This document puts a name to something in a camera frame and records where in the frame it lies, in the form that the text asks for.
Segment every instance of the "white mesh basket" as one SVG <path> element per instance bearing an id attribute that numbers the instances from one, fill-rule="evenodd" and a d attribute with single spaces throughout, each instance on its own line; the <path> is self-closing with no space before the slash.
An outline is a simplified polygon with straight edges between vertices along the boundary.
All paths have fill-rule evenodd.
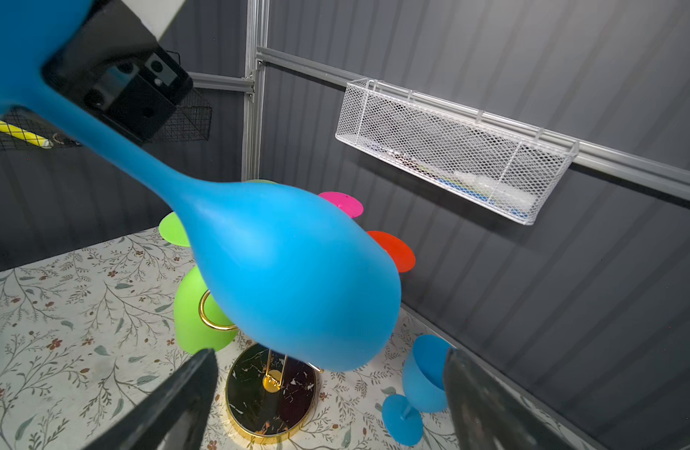
<path id="1" fill-rule="evenodd" d="M 423 106 L 410 101 L 407 93 L 367 78 L 348 83 L 335 137 L 513 221 L 532 225 L 577 147 L 554 146 Z"/>

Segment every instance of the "blue wine glass base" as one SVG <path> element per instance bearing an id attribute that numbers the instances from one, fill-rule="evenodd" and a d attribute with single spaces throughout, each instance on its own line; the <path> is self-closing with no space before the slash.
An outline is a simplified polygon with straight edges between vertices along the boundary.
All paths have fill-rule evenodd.
<path id="1" fill-rule="evenodd" d="M 411 408 L 403 418 L 403 413 L 410 406 L 404 395 L 390 395 L 382 404 L 382 421 L 389 435 L 399 444 L 416 445 L 422 439 L 422 417 L 420 411 Z"/>

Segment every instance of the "black wire basket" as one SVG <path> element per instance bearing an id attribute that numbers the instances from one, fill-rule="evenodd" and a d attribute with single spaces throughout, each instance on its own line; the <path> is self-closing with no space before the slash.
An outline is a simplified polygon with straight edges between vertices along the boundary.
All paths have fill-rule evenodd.
<path id="1" fill-rule="evenodd" d="M 208 140 L 211 123 L 212 106 L 192 89 L 149 142 Z M 15 107 L 0 117 L 0 150 L 63 149 L 81 145 L 25 108 Z"/>

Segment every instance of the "floral pattern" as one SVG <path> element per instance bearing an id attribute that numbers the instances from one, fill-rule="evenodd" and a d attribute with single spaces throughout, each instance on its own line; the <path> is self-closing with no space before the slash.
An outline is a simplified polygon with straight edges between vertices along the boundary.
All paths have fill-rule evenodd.
<path id="1" fill-rule="evenodd" d="M 172 306 L 194 266 L 189 248 L 156 228 L 0 273 L 0 449 L 81 449 L 121 419 L 189 355 L 177 345 Z M 383 351 L 352 372 L 320 376 L 303 428 L 275 445 L 232 430 L 224 381 L 252 344 L 238 334 L 217 353 L 219 386 L 206 450 L 399 449 L 382 423 L 386 396 L 402 393 L 404 358 L 429 330 L 402 311 Z M 457 448 L 447 412 L 424 416 L 416 448 Z"/>

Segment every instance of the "dark gray wall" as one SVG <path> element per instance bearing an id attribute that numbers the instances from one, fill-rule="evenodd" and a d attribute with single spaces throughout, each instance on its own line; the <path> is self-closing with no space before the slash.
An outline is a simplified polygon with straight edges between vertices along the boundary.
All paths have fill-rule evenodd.
<path id="1" fill-rule="evenodd" d="M 690 169 L 690 2 L 271 6 L 272 48 Z M 267 69 L 262 177 L 358 198 L 406 304 L 609 448 L 690 441 L 690 205 L 574 168 L 518 225 L 335 140 L 342 96 Z"/>
<path id="2" fill-rule="evenodd" d="M 179 52 L 189 71 L 241 77 L 246 5 L 245 0 L 189 0 L 161 45 Z M 187 175 L 237 181 L 242 94 L 200 93 L 212 105 L 209 141 L 145 147 Z M 155 226 L 169 211 L 86 148 L 0 151 L 0 270 Z"/>

